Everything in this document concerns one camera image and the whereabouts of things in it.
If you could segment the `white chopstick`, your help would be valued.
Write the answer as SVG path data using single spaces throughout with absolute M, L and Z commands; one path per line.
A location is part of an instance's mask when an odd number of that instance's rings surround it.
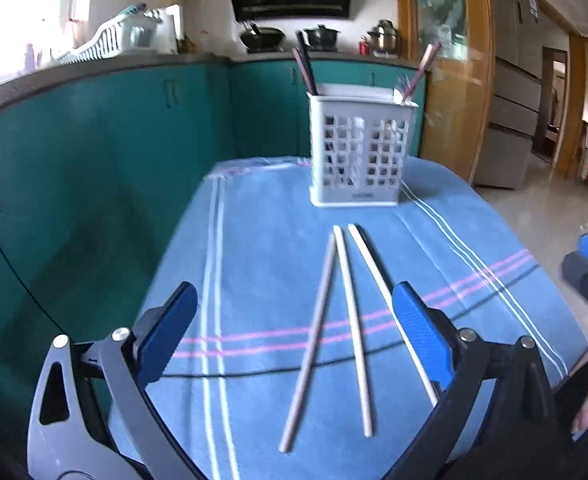
M 359 399 L 362 418 L 362 430 L 364 437 L 371 438 L 374 436 L 374 424 L 371 410 L 369 380 L 367 379 L 367 363 L 365 363 L 365 354 L 363 348 L 359 311 L 356 302 L 355 291 L 353 290 L 350 263 L 343 230 L 340 226 L 333 226 L 333 233 L 335 236 L 339 266 L 341 267 L 341 279 L 343 280 L 344 285 L 349 318 L 350 336 L 353 348 L 353 356 L 355 357 L 356 375 L 359 389 Z
M 419 356 L 417 355 L 413 347 L 413 344 L 411 344 L 409 336 L 407 335 L 407 333 L 405 333 L 405 329 L 402 327 L 399 318 L 397 317 L 397 314 L 394 311 L 393 295 L 391 295 L 390 286 L 385 281 L 383 269 L 376 262 L 372 249 L 369 247 L 369 245 L 367 245 L 367 242 L 365 241 L 365 238 L 363 234 L 360 232 L 359 228 L 355 224 L 350 223 L 348 226 L 348 232 L 351 235 L 352 240 L 356 243 L 362 258 L 365 261 L 365 264 L 367 265 L 367 269 L 370 270 L 374 278 L 374 281 L 377 287 L 379 288 L 379 292 L 381 293 L 385 301 L 385 304 L 391 314 L 391 317 L 393 318 L 397 326 L 397 329 L 399 330 L 401 339 L 405 343 L 405 347 L 407 347 L 408 349 L 409 355 L 411 356 L 411 360 L 414 364 L 416 372 L 417 374 L 419 374 L 421 378 L 421 382 L 428 396 L 429 402 L 431 402 L 431 406 L 435 408 L 435 406 L 438 403 L 436 389 L 431 383 L 431 380 L 428 378 L 425 367 L 423 367 L 423 364 Z
M 330 280 L 333 273 L 334 258 L 336 252 L 335 235 L 330 234 L 326 244 L 326 251 L 321 272 L 320 284 L 315 296 L 315 308 L 313 309 L 311 329 L 307 339 L 303 362 L 297 375 L 296 387 L 287 413 L 287 419 L 283 434 L 277 448 L 280 453 L 288 453 L 291 450 L 295 434 L 299 425 L 303 404 L 309 387 L 312 365 L 318 351 L 319 341 L 325 317 L 325 305 L 330 290 Z

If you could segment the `dark red chopstick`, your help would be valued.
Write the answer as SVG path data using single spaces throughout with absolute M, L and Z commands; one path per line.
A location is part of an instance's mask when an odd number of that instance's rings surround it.
M 405 88 L 405 90 L 403 90 L 400 93 L 401 104 L 405 104 L 405 102 L 411 100 L 415 87 L 423 79 L 423 77 L 426 74 L 426 70 L 428 70 L 429 66 L 431 66 L 431 63 L 434 62 L 435 58 L 437 58 L 437 55 L 439 54 L 441 49 L 442 44 L 440 44 L 439 41 L 435 41 L 432 44 L 428 44 L 416 74 L 411 79 L 410 83 L 407 85 L 407 88 Z
M 297 60 L 301 73 L 303 74 L 303 79 L 305 80 L 308 92 L 311 94 L 311 96 L 316 96 L 318 94 L 318 89 L 317 85 L 315 84 L 315 75 L 313 74 L 311 61 L 309 58 L 305 40 L 303 39 L 303 32 L 301 30 L 297 30 L 296 39 L 297 47 L 295 51 L 295 58 Z
M 303 76 L 303 81 L 305 82 L 307 92 L 311 96 L 315 96 L 317 94 L 317 87 L 315 86 L 315 77 L 313 76 L 311 70 L 307 52 L 305 50 L 301 50 L 300 47 L 293 47 L 292 54 L 294 55 L 301 76 Z

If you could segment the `blue striped towel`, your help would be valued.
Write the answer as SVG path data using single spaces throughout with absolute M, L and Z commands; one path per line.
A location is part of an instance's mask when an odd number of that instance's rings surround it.
M 157 267 L 124 278 L 105 316 L 125 325 L 195 286 L 195 318 L 146 391 L 207 477 L 377 479 L 425 422 L 431 401 L 352 226 L 389 284 L 410 284 L 455 326 L 532 338 L 552 384 L 586 353 L 548 274 L 448 169 L 410 158 L 385 207 L 315 206 L 310 180 L 294 157 L 173 179 Z

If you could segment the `white plastic utensil basket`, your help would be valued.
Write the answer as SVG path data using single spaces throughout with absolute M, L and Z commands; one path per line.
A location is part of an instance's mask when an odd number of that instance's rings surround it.
M 318 84 L 308 102 L 311 202 L 396 205 L 421 108 L 396 90 L 356 84 Z

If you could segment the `teal lower cabinets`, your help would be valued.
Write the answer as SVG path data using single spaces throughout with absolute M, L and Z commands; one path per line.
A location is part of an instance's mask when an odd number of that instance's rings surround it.
M 26 458 L 51 339 L 137 312 L 213 165 L 309 153 L 291 61 L 113 58 L 2 84 L 0 451 Z

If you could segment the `silver refrigerator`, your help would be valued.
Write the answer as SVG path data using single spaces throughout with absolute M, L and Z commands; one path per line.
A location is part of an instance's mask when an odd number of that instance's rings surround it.
M 542 90 L 538 0 L 492 0 L 493 94 L 474 184 L 515 190 L 525 179 Z

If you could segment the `red thermos bottle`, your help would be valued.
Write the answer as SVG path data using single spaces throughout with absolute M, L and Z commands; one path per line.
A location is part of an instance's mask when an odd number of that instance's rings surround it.
M 370 55 L 371 46 L 369 38 L 362 36 L 359 41 L 359 55 Z

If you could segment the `stainless steel stock pot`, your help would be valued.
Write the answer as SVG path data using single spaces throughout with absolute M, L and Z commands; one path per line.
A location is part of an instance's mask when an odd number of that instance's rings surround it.
M 368 32 L 371 50 L 376 54 L 397 55 L 400 49 L 398 29 L 390 20 L 379 20 Z

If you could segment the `wooden glass sliding door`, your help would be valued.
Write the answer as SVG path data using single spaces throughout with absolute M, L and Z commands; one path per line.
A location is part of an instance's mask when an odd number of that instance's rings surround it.
M 491 0 L 397 0 L 400 56 L 441 51 L 426 76 L 420 156 L 472 182 L 486 132 L 495 63 Z

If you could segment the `black clay pot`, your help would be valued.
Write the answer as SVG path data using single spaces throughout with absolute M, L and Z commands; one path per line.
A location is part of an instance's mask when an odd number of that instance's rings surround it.
M 315 51 L 335 52 L 337 50 L 338 35 L 338 30 L 328 28 L 325 25 L 305 29 L 307 45 L 311 50 Z

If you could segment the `black wok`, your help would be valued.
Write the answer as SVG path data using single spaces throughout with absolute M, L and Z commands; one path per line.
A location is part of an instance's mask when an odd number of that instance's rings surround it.
M 275 27 L 259 27 L 254 22 L 243 23 L 244 32 L 239 35 L 247 53 L 280 52 L 285 33 Z

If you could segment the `white dish rack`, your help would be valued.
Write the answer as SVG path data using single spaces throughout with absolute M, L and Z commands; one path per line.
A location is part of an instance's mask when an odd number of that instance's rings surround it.
M 150 11 L 145 3 L 127 6 L 115 18 L 100 25 L 89 41 L 55 58 L 52 63 L 70 65 L 152 51 L 161 23 L 163 20 L 158 13 Z

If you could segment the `white cutting board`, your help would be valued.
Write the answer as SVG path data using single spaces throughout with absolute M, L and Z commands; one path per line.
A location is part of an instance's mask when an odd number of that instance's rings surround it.
M 159 53 L 177 54 L 178 41 L 183 35 L 183 11 L 180 4 L 154 9 L 154 18 L 159 19 L 155 35 L 155 48 Z

